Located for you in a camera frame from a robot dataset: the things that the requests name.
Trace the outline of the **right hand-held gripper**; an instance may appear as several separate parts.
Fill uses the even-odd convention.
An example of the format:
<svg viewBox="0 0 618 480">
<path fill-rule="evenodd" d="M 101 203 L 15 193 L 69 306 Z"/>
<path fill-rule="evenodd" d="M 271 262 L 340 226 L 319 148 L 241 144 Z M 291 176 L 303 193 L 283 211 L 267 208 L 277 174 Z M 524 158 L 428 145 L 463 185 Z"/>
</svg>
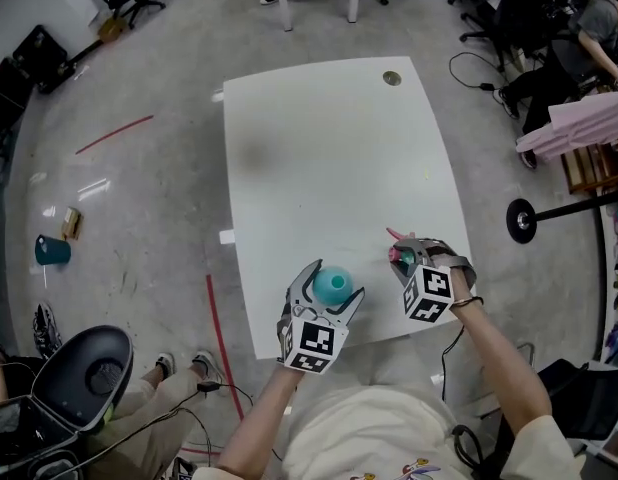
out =
<svg viewBox="0 0 618 480">
<path fill-rule="evenodd" d="M 435 323 L 455 303 L 451 271 L 459 269 L 469 289 L 476 282 L 476 272 L 464 257 L 444 241 L 432 238 L 405 237 L 392 246 L 390 266 L 403 286 L 405 315 L 414 321 Z"/>
</svg>

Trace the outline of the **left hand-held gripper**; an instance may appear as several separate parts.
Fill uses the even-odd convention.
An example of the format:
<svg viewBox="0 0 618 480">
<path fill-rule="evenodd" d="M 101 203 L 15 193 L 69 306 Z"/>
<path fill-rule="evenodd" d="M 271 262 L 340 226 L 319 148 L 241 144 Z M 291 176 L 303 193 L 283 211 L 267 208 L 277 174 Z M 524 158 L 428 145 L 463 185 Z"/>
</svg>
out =
<svg viewBox="0 0 618 480">
<path fill-rule="evenodd" d="M 348 325 L 365 297 L 365 288 L 353 292 L 337 308 L 313 300 L 310 286 L 322 267 L 322 259 L 308 264 L 287 289 L 277 323 L 280 355 L 286 368 L 316 375 L 335 362 L 348 336 Z"/>
</svg>

